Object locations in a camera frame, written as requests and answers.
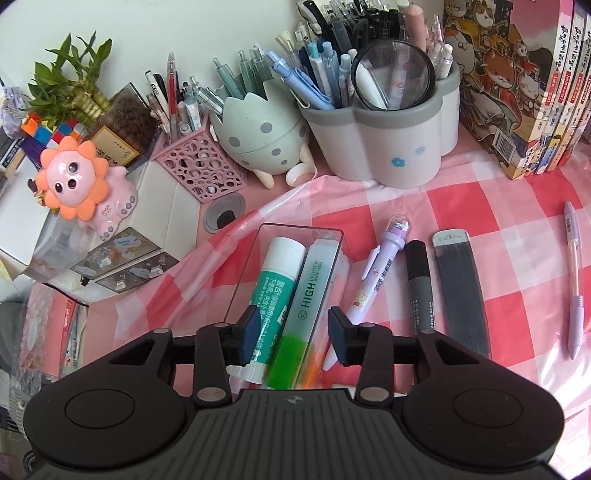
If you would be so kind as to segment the green highlighter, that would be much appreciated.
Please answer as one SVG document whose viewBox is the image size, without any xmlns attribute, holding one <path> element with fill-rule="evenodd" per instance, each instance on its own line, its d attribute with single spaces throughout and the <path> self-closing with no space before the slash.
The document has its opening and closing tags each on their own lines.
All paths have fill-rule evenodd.
<svg viewBox="0 0 591 480">
<path fill-rule="evenodd" d="M 334 239 L 315 240 L 308 248 L 273 365 L 266 375 L 270 389 L 290 390 L 296 385 L 338 253 L 339 241 Z"/>
</svg>

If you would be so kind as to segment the white purple novelty pen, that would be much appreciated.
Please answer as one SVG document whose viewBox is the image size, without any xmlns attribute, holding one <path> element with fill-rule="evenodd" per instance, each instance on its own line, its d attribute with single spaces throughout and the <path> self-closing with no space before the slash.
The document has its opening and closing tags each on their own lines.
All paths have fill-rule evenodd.
<svg viewBox="0 0 591 480">
<path fill-rule="evenodd" d="M 377 297 L 397 254 L 404 249 L 411 222 L 405 215 L 394 215 L 382 237 L 380 244 L 370 252 L 362 274 L 362 284 L 346 311 L 349 321 L 354 325 L 367 322 L 367 315 Z"/>
</svg>

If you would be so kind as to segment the black grey marker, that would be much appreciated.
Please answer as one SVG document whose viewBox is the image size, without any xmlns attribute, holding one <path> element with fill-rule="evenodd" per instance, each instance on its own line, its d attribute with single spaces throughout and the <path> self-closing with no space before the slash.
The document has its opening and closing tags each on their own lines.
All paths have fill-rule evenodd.
<svg viewBox="0 0 591 480">
<path fill-rule="evenodd" d="M 420 240 L 410 241 L 405 257 L 414 332 L 434 330 L 434 298 L 426 244 Z"/>
</svg>

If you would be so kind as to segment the dark grey case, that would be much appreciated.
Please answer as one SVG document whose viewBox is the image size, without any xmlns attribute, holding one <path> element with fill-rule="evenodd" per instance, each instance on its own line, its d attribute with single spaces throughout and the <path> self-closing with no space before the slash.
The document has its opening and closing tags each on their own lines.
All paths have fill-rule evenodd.
<svg viewBox="0 0 591 480">
<path fill-rule="evenodd" d="M 441 230 L 432 242 L 448 335 L 489 358 L 487 318 L 470 236 L 464 229 Z"/>
</svg>

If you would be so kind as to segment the clear acrylic organizer box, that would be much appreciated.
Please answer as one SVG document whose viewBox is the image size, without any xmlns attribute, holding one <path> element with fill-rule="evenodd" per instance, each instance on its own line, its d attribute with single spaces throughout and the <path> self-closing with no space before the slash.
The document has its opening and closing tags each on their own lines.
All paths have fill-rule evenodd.
<svg viewBox="0 0 591 480">
<path fill-rule="evenodd" d="M 329 307 L 342 302 L 349 277 L 339 229 L 266 223 L 247 249 L 224 320 L 259 308 L 259 339 L 245 367 L 229 366 L 233 394 L 243 389 L 322 385 Z"/>
</svg>

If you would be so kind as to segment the green white glue stick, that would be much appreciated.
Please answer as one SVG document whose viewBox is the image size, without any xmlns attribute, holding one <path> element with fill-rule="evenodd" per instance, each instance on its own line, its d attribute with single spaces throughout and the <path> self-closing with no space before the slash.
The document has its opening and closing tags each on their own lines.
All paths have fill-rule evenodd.
<svg viewBox="0 0 591 480">
<path fill-rule="evenodd" d="M 252 358 L 245 367 L 228 367 L 230 376 L 253 384 L 263 384 L 273 360 L 287 310 L 304 264 L 307 247 L 294 239 L 274 237 L 266 252 L 249 304 L 260 312 L 260 334 Z"/>
</svg>

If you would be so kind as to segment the purple mechanical pencil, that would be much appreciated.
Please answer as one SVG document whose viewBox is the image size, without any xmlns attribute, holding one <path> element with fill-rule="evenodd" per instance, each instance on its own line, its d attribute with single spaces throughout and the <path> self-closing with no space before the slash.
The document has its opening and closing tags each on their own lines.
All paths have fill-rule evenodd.
<svg viewBox="0 0 591 480">
<path fill-rule="evenodd" d="M 567 351 L 575 360 L 583 345 L 585 302 L 582 293 L 581 235 L 576 210 L 570 201 L 564 205 L 564 222 L 567 238 L 569 269 L 569 332 Z"/>
</svg>

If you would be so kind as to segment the orange highlighter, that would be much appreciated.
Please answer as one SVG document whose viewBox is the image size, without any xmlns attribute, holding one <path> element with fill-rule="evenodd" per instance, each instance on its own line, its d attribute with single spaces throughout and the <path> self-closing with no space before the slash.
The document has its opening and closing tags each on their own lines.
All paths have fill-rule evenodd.
<svg viewBox="0 0 591 480">
<path fill-rule="evenodd" d="M 324 353 L 315 352 L 308 355 L 304 371 L 298 380 L 298 388 L 310 390 L 318 386 L 318 381 L 322 377 L 322 363 L 324 363 Z"/>
</svg>

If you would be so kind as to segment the white mini drawer unit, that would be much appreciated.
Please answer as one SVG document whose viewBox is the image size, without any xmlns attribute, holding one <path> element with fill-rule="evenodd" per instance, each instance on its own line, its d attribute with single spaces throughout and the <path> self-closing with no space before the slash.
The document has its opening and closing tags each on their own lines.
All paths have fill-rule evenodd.
<svg viewBox="0 0 591 480">
<path fill-rule="evenodd" d="M 40 206 L 27 185 L 35 172 L 24 159 L 1 195 L 4 301 L 40 282 L 93 303 L 162 276 L 197 245 L 200 203 L 156 162 L 128 174 L 138 204 L 105 240 Z"/>
</svg>

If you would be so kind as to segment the pink perforated pen holder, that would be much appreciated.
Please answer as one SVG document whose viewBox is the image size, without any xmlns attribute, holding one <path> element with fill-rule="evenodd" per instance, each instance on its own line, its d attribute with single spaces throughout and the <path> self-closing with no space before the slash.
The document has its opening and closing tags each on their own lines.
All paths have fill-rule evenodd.
<svg viewBox="0 0 591 480">
<path fill-rule="evenodd" d="M 150 160 L 159 163 L 201 204 L 247 186 L 245 169 L 225 154 L 211 136 L 208 123 L 171 144 L 162 133 Z"/>
</svg>

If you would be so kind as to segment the white tape roll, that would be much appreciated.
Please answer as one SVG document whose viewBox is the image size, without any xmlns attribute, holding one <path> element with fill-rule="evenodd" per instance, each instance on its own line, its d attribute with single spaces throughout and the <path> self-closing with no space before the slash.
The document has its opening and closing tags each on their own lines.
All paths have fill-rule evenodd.
<svg viewBox="0 0 591 480">
<path fill-rule="evenodd" d="M 284 179 L 286 180 L 287 186 L 294 188 L 297 187 L 298 184 L 315 179 L 317 174 L 318 169 L 315 164 L 301 162 L 296 166 L 291 167 L 290 170 L 287 171 Z"/>
</svg>

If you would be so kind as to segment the pink checkered tablecloth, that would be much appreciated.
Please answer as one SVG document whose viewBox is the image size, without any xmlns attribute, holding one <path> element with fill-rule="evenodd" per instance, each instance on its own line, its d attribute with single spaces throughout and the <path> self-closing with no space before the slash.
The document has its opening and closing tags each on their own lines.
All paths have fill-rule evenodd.
<svg viewBox="0 0 591 480">
<path fill-rule="evenodd" d="M 507 178 L 465 154 L 424 187 L 324 176 L 233 221 L 141 288 L 90 309 L 84 359 L 149 331 L 238 327 L 209 394 L 352 386 L 382 405 L 501 365 L 565 416 L 552 467 L 590 466 L 590 150 Z"/>
</svg>

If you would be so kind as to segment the grey white flower pen holder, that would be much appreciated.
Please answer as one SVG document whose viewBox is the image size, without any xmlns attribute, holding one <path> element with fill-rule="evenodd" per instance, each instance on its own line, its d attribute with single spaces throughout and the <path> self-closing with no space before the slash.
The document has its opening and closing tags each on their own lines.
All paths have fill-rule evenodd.
<svg viewBox="0 0 591 480">
<path fill-rule="evenodd" d="M 301 114 L 333 174 L 411 189 L 431 181 L 458 143 L 460 82 L 453 65 L 434 95 L 410 109 L 372 111 L 356 101 L 332 111 L 302 108 Z"/>
</svg>

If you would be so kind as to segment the green egg pen holder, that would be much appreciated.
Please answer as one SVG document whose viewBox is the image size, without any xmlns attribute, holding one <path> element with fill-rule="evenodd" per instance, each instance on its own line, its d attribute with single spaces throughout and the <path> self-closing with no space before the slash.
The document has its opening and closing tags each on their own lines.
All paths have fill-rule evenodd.
<svg viewBox="0 0 591 480">
<path fill-rule="evenodd" d="M 290 90 L 279 80 L 267 80 L 263 89 L 264 97 L 226 98 L 221 114 L 211 114 L 211 126 L 226 154 L 271 189 L 277 176 L 315 160 L 308 123 Z"/>
</svg>

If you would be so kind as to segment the pink lion toy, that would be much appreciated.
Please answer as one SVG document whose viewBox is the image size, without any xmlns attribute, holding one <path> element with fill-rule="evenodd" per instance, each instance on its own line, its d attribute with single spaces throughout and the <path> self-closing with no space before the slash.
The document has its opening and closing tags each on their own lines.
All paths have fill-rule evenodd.
<svg viewBox="0 0 591 480">
<path fill-rule="evenodd" d="M 34 183 L 41 203 L 67 221 L 91 228 L 101 240 L 114 237 L 138 203 L 122 166 L 111 166 L 95 144 L 67 136 L 40 154 Z"/>
</svg>

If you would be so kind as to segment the bamboo plant in pot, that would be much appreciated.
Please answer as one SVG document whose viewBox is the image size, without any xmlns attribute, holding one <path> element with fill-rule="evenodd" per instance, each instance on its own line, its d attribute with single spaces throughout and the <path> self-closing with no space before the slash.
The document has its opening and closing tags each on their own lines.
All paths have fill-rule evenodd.
<svg viewBox="0 0 591 480">
<path fill-rule="evenodd" d="M 28 110 L 51 129 L 75 120 L 86 128 L 88 139 L 105 127 L 129 146 L 135 158 L 152 145 L 156 120 L 133 84 L 126 84 L 112 97 L 103 93 L 98 80 L 112 40 L 96 45 L 95 39 L 81 38 L 78 47 L 68 35 L 60 47 L 49 51 L 54 55 L 50 64 L 35 64 L 28 84 Z"/>
</svg>

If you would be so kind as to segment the black magnifying glass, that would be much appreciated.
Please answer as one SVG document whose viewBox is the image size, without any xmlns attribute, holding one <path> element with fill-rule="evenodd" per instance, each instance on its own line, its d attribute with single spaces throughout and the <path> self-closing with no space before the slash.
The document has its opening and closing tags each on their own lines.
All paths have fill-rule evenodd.
<svg viewBox="0 0 591 480">
<path fill-rule="evenodd" d="M 353 87 L 372 111 L 399 111 L 428 101 L 436 90 L 436 73 L 428 55 L 398 39 L 367 43 L 352 65 Z"/>
</svg>

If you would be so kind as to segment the colourful rubik cube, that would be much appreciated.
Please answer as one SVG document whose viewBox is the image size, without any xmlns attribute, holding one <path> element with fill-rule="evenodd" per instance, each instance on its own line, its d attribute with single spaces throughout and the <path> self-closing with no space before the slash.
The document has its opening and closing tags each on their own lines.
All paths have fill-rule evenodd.
<svg viewBox="0 0 591 480">
<path fill-rule="evenodd" d="M 78 141 L 86 132 L 86 127 L 75 119 L 49 127 L 48 122 L 37 113 L 30 112 L 22 120 L 21 130 L 44 147 L 54 148 L 66 136 L 71 136 Z"/>
</svg>

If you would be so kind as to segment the pink spine comic book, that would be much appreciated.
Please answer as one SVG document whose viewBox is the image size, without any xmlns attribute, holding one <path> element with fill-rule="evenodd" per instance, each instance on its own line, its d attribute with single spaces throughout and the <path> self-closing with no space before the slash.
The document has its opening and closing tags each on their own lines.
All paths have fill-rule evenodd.
<svg viewBox="0 0 591 480">
<path fill-rule="evenodd" d="M 461 71 L 461 120 L 511 179 L 526 174 L 567 56 L 572 1 L 448 1 L 444 35 Z"/>
</svg>

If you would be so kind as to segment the yellow spine comic book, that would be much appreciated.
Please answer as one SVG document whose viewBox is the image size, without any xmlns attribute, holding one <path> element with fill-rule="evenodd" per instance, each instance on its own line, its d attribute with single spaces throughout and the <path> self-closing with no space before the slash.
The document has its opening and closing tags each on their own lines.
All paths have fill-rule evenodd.
<svg viewBox="0 0 591 480">
<path fill-rule="evenodd" d="M 575 103 L 582 89 L 584 78 L 590 67 L 590 14 L 580 1 L 575 2 L 573 19 L 583 19 L 582 34 L 580 35 L 580 48 L 577 62 L 572 62 L 573 56 L 568 56 L 567 65 L 563 75 L 564 85 L 555 101 L 554 106 L 559 108 L 557 121 L 555 122 L 552 136 L 550 137 L 544 155 L 538 163 L 537 174 L 549 172 L 550 163 L 557 152 L 558 146 L 566 132 L 567 124 L 574 111 Z"/>
</svg>

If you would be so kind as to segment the blue spine comic book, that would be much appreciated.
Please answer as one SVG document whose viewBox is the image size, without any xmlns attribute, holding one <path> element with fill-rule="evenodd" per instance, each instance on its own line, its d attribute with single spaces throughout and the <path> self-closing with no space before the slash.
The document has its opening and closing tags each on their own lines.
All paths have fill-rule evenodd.
<svg viewBox="0 0 591 480">
<path fill-rule="evenodd" d="M 568 49 L 558 60 L 559 77 L 545 116 L 544 130 L 539 138 L 538 150 L 528 165 L 526 175 L 542 174 L 554 170 L 567 149 L 588 97 L 586 85 L 590 69 L 590 14 L 582 1 L 572 1 Z"/>
</svg>

